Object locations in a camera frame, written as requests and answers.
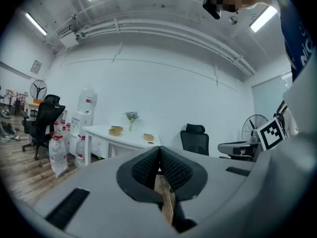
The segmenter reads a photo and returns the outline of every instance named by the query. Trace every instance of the table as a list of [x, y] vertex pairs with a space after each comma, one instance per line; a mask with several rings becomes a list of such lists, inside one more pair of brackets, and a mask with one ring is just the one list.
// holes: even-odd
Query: table
[[[26, 110], [28, 110], [27, 114], [28, 116], [30, 117], [31, 119], [31, 109], [39, 109], [39, 105], [40, 104], [37, 104], [37, 103], [34, 103], [32, 100], [28, 100], [28, 99], [25, 99], [25, 104], [24, 104], [24, 111], [26, 112]], [[66, 114], [67, 114], [67, 110], [64, 109], [61, 117], [61, 119], [65, 119], [66, 118]]]
[[83, 127], [86, 131], [86, 141], [85, 141], [85, 166], [89, 165], [91, 162], [91, 150], [92, 150], [92, 139], [97, 138], [97, 140], [105, 142], [106, 145], [106, 158], [108, 158], [108, 151], [110, 145], [120, 146], [129, 150], [139, 150], [151, 146], [161, 146], [159, 136], [151, 133], [154, 136], [153, 144], [149, 144], [148, 141], [143, 139], [143, 133], [149, 133], [148, 131], [128, 131], [124, 128], [121, 135], [111, 136], [109, 135], [109, 129], [111, 125], [98, 125], [98, 126], [86, 126]]

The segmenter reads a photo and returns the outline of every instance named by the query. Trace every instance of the water bottle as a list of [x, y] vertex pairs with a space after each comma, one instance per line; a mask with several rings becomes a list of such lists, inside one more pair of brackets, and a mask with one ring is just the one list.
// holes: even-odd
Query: water bottle
[[54, 135], [49, 143], [50, 162], [56, 178], [67, 170], [66, 149], [62, 138]]
[[76, 159], [75, 165], [78, 168], [82, 168], [85, 166], [85, 136], [82, 136], [78, 139], [76, 143]]
[[67, 153], [70, 153], [70, 145], [69, 145], [70, 144], [70, 123], [66, 125], [66, 130], [67, 130], [66, 136], [68, 137], [68, 139], [67, 139], [67, 145], [65, 145], [65, 147], [66, 147]]
[[55, 131], [55, 135], [59, 135], [58, 122], [57, 121], [54, 122], [54, 131]]
[[69, 130], [66, 129], [66, 126], [63, 126], [61, 135], [63, 136], [66, 153], [69, 153]]

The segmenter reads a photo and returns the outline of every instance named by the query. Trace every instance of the mesh chair back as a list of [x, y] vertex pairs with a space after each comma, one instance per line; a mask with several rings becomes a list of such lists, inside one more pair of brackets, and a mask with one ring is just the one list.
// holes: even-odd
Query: mesh chair back
[[180, 132], [183, 149], [185, 151], [209, 155], [209, 136], [205, 133]]
[[60, 96], [53, 95], [53, 94], [47, 94], [44, 98], [44, 102], [48, 102], [51, 104], [59, 104]]
[[48, 125], [50, 125], [50, 130], [53, 128], [54, 122], [63, 113], [65, 106], [56, 106], [52, 103], [42, 102], [39, 105], [38, 115], [33, 123], [36, 128], [37, 137], [45, 136], [45, 131]]

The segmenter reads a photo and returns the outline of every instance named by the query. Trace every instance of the electric fan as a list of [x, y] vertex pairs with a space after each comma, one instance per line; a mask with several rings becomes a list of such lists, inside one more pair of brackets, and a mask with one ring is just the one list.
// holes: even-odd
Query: electric fan
[[243, 127], [242, 127], [242, 140], [243, 141], [250, 141], [253, 130], [260, 128], [262, 125], [266, 124], [268, 120], [261, 115], [253, 115], [249, 117]]
[[46, 84], [42, 80], [35, 80], [30, 89], [31, 96], [34, 100], [42, 100], [46, 95]]

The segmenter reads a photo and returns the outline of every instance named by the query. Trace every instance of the chair armrest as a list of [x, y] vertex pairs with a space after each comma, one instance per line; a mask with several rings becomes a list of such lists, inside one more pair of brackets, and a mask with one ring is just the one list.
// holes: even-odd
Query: chair armrest
[[22, 113], [24, 119], [29, 118], [28, 114], [24, 110], [22, 110], [21, 113]]

